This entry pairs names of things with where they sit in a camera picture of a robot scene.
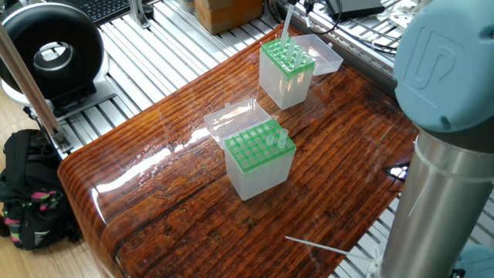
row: black device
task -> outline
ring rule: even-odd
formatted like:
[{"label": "black device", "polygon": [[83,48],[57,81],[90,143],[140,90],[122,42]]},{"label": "black device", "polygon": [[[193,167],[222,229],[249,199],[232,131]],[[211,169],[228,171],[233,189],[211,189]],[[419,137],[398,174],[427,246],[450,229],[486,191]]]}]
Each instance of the black device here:
[{"label": "black device", "polygon": [[[55,107],[64,107],[96,92],[93,80],[103,62],[103,40],[98,28],[80,10],[63,1],[8,10],[2,24],[41,93]],[[41,52],[56,44],[65,51],[46,60]],[[14,90],[19,85],[0,61],[0,77]]]},{"label": "black device", "polygon": [[[80,8],[87,16],[93,20],[94,24],[101,25],[109,22],[126,12],[130,11],[128,0],[67,0],[71,4]],[[149,11],[144,7],[146,17]]]},{"label": "black device", "polygon": [[333,20],[344,21],[362,16],[376,15],[386,9],[379,0],[341,0],[342,10],[338,0],[326,0],[327,8]]}]

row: white straw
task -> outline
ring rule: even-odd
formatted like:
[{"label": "white straw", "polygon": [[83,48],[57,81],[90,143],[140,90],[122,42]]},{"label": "white straw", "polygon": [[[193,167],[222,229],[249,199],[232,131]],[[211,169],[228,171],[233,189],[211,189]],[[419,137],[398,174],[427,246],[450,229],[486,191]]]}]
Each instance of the white straw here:
[{"label": "white straw", "polygon": [[353,256],[355,258],[365,259],[365,260],[367,260],[369,262],[373,262],[374,261],[373,259],[369,259],[369,258],[364,257],[364,256],[354,255],[354,254],[345,252],[343,250],[339,250],[339,249],[336,249],[336,248],[331,248],[331,247],[328,247],[328,246],[323,246],[323,245],[320,245],[320,244],[308,242],[308,241],[301,240],[301,239],[294,239],[293,237],[289,237],[289,236],[285,236],[285,239],[289,239],[289,240],[292,240],[294,242],[299,242],[299,243],[307,244],[308,246],[314,246],[314,247],[318,247],[318,248],[321,248],[321,249],[326,249],[326,250],[333,251],[333,252],[336,252],[336,253],[339,253],[339,254],[343,254],[343,255],[347,255],[347,256]]}]

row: metal grate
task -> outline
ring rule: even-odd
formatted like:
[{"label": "metal grate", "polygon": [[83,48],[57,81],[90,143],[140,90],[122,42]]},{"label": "metal grate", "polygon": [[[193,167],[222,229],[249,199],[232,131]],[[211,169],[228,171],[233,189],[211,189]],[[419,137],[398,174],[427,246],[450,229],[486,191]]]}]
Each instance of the metal grate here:
[{"label": "metal grate", "polygon": [[[285,0],[278,0],[281,5],[285,5]],[[403,31],[392,24],[390,15],[396,15],[396,11],[403,7],[410,7],[410,0],[381,0],[386,8],[385,12],[380,15],[372,15],[365,18],[348,19],[341,22],[339,28],[334,30],[329,36],[335,42],[347,47],[353,53],[359,56],[363,61],[373,64],[378,70],[383,70],[389,77],[393,75],[394,57],[376,52],[365,43],[359,42],[351,35],[362,38],[366,41],[372,41],[385,46],[397,47]],[[295,16],[305,21],[306,13],[303,7],[303,0],[296,4]],[[314,26],[321,27],[325,30],[333,27],[334,21],[329,16],[327,8],[323,4],[316,4],[313,12],[310,13],[310,19]]]},{"label": "metal grate", "polygon": [[107,81],[117,97],[61,122],[73,151],[169,96],[277,26],[268,19],[256,19],[212,36],[195,15],[179,8],[177,0],[155,3],[150,24],[149,29],[142,29],[125,15],[100,27],[110,56]]}]

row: cable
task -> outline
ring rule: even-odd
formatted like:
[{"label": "cable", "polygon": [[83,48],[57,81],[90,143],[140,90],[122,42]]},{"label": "cable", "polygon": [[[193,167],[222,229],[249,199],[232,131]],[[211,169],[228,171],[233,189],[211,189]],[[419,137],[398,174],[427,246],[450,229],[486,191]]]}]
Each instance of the cable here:
[{"label": "cable", "polygon": [[276,17],[275,13],[272,12],[271,7],[269,7],[269,0],[266,0],[266,8],[268,9],[269,14],[275,19],[275,22],[278,24],[281,24],[282,22],[280,22],[278,17]]},{"label": "cable", "polygon": [[[342,0],[337,0],[337,1],[338,1],[338,9],[340,11],[343,11],[343,3],[342,3]],[[392,56],[396,55],[396,50],[398,50],[396,47],[385,46],[385,45],[382,45],[380,43],[375,43],[373,41],[369,41],[369,40],[363,39],[362,37],[356,36],[356,35],[348,32],[347,30],[342,29],[341,27],[339,27],[338,24],[340,23],[340,17],[341,17],[342,12],[340,12],[340,14],[338,15],[337,21],[334,23],[333,28],[331,28],[330,30],[325,31],[325,32],[317,32],[314,29],[312,29],[310,27],[310,17],[309,17],[309,14],[310,14],[311,11],[313,11],[314,5],[317,2],[318,2],[318,0],[306,0],[303,3],[303,5],[304,5],[304,7],[306,9],[307,28],[311,32],[313,32],[314,34],[317,34],[317,35],[326,35],[326,34],[332,32],[332,31],[334,31],[336,28],[338,28],[341,32],[344,32],[345,34],[347,34],[348,36],[350,36],[352,39],[355,39],[355,40],[357,40],[359,42],[362,42],[365,46],[371,48],[374,51],[377,51],[379,53],[384,53],[384,54],[392,55]]]},{"label": "cable", "polygon": [[[309,18],[309,13],[314,10],[314,5],[317,2],[318,2],[317,0],[306,0],[303,3],[303,6],[306,8],[306,18],[307,19]],[[340,10],[340,14],[338,15],[337,21],[334,23],[333,28],[331,28],[330,30],[325,31],[325,32],[317,32],[314,29],[312,29],[310,26],[308,26],[309,30],[311,32],[313,32],[314,34],[317,34],[317,35],[326,35],[326,34],[332,32],[332,31],[334,31],[337,28],[338,24],[340,24],[341,14],[342,14],[341,11],[343,11],[343,3],[342,3],[342,0],[338,0],[338,9]]]}]

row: glossy wooden surface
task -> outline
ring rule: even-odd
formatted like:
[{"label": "glossy wooden surface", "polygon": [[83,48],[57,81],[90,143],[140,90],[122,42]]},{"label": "glossy wooden surface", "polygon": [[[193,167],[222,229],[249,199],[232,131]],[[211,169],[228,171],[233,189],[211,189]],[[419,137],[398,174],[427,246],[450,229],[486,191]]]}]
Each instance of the glossy wooden surface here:
[{"label": "glossy wooden surface", "polygon": [[[350,249],[393,200],[382,168],[411,156],[411,122],[346,64],[281,111],[259,86],[259,47],[280,33],[63,161],[86,241],[114,276],[328,276],[341,256],[284,236]],[[203,116],[249,97],[297,151],[288,181],[242,202]]]}]

